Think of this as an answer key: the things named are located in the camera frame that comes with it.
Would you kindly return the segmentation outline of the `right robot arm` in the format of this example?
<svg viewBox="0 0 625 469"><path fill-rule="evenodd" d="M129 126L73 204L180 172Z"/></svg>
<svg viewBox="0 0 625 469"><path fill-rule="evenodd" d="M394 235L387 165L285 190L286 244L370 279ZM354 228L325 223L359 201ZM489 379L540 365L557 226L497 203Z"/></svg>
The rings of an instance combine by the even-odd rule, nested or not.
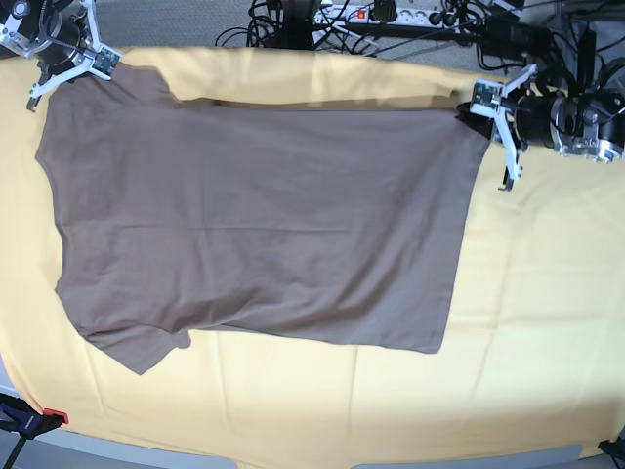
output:
<svg viewBox="0 0 625 469"><path fill-rule="evenodd" d="M1 54L35 59L40 77L29 90L34 111L59 85L92 74L111 80L122 54L106 45L97 2L14 0L1 3Z"/></svg>

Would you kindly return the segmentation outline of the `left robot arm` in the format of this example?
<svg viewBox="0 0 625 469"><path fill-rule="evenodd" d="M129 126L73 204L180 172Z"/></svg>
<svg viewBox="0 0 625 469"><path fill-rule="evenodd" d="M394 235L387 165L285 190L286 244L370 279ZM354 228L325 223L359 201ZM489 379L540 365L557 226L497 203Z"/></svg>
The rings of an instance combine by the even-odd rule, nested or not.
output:
<svg viewBox="0 0 625 469"><path fill-rule="evenodd" d="M457 117L503 147L502 191L521 179L521 154L530 147L604 164L624 157L624 95L607 87L620 68L614 65L588 86L560 67L540 70L537 64L507 82L476 81Z"/></svg>

